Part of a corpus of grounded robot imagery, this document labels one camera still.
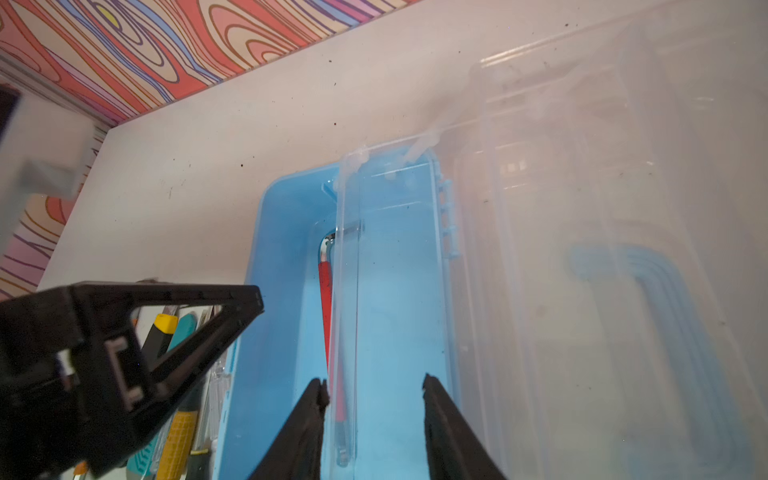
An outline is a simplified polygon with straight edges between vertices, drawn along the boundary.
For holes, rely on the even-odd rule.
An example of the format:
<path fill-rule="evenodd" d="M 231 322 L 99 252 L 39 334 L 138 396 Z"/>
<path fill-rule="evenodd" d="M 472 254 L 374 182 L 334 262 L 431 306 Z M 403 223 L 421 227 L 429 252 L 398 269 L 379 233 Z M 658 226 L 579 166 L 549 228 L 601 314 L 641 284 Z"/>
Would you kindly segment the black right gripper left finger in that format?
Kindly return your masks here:
<path fill-rule="evenodd" d="M 320 480 L 327 381 L 312 379 L 249 480 Z"/>

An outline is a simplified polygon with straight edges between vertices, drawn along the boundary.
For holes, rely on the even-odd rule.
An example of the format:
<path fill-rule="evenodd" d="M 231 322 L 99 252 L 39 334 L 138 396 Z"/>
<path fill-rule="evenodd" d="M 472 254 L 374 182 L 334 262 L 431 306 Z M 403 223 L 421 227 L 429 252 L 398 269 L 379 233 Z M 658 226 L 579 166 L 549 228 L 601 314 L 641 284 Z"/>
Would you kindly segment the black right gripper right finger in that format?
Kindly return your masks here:
<path fill-rule="evenodd" d="M 505 479 L 440 380 L 424 378 L 425 443 L 431 479 Z"/>

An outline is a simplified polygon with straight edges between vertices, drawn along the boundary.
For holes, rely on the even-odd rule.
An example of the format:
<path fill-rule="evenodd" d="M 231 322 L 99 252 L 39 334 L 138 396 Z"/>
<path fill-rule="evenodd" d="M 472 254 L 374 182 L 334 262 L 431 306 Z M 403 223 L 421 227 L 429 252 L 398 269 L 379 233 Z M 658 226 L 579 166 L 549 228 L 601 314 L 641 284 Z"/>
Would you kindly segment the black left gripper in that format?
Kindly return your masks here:
<path fill-rule="evenodd" d="M 147 306 L 219 313 L 148 363 L 129 315 Z M 254 285 L 77 283 L 1 305 L 1 476 L 101 476 L 141 450 L 264 311 Z M 58 356 L 70 354 L 73 374 Z"/>

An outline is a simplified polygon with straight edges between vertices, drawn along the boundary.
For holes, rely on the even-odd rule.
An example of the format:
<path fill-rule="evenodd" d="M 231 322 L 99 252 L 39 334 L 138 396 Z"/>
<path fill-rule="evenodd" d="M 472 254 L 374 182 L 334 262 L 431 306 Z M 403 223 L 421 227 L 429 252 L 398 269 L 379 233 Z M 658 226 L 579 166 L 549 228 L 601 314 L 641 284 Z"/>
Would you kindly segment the yellow black utility knife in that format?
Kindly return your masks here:
<path fill-rule="evenodd" d="M 155 317 L 142 345 L 142 354 L 148 363 L 156 361 L 168 351 L 178 323 L 179 317 L 174 307 L 165 308 Z"/>

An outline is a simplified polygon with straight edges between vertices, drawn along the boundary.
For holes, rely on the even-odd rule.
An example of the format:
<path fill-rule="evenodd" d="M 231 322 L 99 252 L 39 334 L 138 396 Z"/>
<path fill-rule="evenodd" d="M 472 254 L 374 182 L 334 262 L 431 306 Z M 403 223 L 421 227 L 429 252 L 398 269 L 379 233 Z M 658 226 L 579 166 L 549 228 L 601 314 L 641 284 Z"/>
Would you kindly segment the red hex key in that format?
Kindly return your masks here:
<path fill-rule="evenodd" d="M 318 280 L 321 298 L 324 350 L 329 383 L 332 390 L 331 399 L 336 402 L 333 413 L 336 464 L 345 468 L 351 460 L 349 428 L 347 421 L 347 401 L 345 397 L 343 375 L 338 373 L 340 361 L 332 362 L 332 300 L 333 300 L 333 274 L 332 274 L 332 249 L 336 234 L 330 232 L 323 237 L 318 248 Z"/>

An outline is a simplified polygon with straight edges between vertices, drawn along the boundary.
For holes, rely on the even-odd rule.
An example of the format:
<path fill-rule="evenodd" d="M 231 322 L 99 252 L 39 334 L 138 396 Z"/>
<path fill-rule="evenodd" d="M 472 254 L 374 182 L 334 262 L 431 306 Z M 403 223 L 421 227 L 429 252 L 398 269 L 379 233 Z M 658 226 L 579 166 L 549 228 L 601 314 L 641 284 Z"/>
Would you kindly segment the blue plastic tool box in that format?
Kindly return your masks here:
<path fill-rule="evenodd" d="M 351 460 L 425 479 L 425 376 L 509 479 L 767 475 L 767 5 L 670 1 L 481 60 L 422 134 L 264 193 L 217 479 L 332 362 Z"/>

